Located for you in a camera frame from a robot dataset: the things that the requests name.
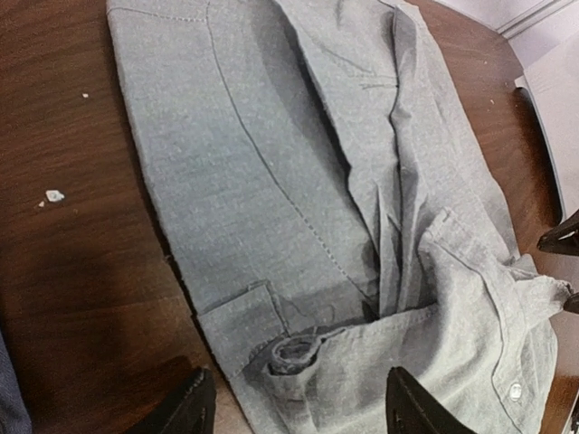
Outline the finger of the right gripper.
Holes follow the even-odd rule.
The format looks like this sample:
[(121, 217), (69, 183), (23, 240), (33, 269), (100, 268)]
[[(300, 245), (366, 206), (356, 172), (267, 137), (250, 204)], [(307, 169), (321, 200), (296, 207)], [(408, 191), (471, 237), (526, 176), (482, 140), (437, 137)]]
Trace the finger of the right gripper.
[(572, 314), (579, 314), (579, 293), (574, 293), (564, 303), (564, 311)]
[(578, 220), (569, 219), (542, 235), (539, 250), (549, 253), (578, 252)]

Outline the light blue denim skirt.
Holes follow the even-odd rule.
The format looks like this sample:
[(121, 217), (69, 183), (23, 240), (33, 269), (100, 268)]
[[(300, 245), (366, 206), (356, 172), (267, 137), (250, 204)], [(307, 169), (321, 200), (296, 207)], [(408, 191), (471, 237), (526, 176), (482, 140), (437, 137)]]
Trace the light blue denim skirt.
[(24, 405), (14, 367), (1, 337), (1, 432), (4, 434), (31, 434), (32, 421)]

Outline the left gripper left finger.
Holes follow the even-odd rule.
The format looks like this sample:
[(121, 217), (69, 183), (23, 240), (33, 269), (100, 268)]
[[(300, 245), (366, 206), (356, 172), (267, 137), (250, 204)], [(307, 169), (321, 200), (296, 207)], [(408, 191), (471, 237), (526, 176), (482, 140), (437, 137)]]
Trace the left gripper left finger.
[(216, 411), (216, 389), (212, 372), (195, 368), (138, 423), (130, 434), (212, 434)]

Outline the grey shirt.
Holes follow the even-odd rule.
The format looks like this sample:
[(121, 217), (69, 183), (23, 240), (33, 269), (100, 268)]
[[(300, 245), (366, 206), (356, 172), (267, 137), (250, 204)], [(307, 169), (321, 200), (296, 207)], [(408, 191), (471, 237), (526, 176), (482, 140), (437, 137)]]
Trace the grey shirt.
[(537, 433), (571, 291), (521, 255), (404, 1), (110, 1), (140, 166), (256, 433), (383, 433), (408, 370), (478, 433)]

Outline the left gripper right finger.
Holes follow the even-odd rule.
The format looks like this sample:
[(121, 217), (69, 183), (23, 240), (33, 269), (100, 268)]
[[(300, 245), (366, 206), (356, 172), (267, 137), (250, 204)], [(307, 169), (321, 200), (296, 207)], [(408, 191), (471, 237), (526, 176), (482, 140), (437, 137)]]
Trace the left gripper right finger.
[(388, 434), (474, 434), (401, 366), (387, 376), (385, 418)]

